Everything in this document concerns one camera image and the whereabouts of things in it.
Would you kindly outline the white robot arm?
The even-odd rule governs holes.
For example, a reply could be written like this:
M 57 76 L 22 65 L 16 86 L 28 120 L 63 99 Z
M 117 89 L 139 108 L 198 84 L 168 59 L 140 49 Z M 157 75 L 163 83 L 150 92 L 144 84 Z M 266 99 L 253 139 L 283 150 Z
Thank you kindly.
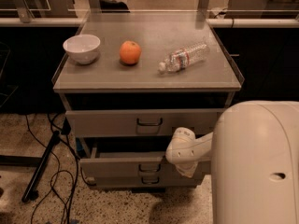
M 185 176 L 211 162 L 214 224 L 299 224 L 299 103 L 248 101 L 200 138 L 175 130 L 166 159 Z

